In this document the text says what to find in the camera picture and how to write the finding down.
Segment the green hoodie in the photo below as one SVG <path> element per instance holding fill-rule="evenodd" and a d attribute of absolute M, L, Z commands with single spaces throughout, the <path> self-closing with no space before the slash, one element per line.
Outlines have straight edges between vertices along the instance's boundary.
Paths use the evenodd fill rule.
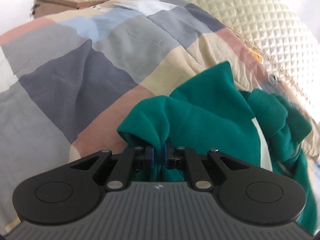
<path fill-rule="evenodd" d="M 284 97 L 260 89 L 237 89 L 226 61 L 191 78 L 169 96 L 141 101 L 117 132 L 132 146 L 152 145 L 158 158 L 171 140 L 198 154 L 216 148 L 249 164 L 291 175 L 306 192 L 299 225 L 314 233 L 317 204 L 301 148 L 311 130 L 310 121 Z"/>

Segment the patchwork quilt bedspread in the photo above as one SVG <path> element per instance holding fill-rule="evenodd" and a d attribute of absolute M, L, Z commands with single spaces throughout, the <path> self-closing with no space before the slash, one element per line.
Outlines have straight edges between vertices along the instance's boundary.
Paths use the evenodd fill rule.
<path fill-rule="evenodd" d="M 237 89 L 284 97 L 319 130 L 251 51 L 217 19 L 184 0 L 111 0 L 38 18 L 1 36 L 1 233 L 19 219 L 23 180 L 128 143 L 117 129 L 141 101 L 169 96 L 229 62 Z"/>

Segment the yellow object by headboard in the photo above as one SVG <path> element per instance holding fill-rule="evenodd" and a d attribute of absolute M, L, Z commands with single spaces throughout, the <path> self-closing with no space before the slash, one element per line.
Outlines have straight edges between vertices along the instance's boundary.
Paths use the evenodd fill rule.
<path fill-rule="evenodd" d="M 251 54 L 257 59 L 257 61 L 262 63 L 263 57 L 258 52 L 254 51 L 254 50 L 250 50 L 250 51 L 251 51 Z"/>

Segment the wooden nightstand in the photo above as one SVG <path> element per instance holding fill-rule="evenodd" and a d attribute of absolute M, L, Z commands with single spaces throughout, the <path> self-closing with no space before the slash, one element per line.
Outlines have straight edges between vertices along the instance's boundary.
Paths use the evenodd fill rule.
<path fill-rule="evenodd" d="M 67 10 L 89 8 L 109 0 L 37 0 L 31 10 L 34 19 Z"/>

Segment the cream quilted headboard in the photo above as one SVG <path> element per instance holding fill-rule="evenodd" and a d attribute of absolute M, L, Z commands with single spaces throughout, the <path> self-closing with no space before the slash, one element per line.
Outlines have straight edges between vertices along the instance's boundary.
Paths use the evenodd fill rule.
<path fill-rule="evenodd" d="M 280 0 L 186 0 L 201 7 L 262 56 L 319 123 L 319 42 Z"/>

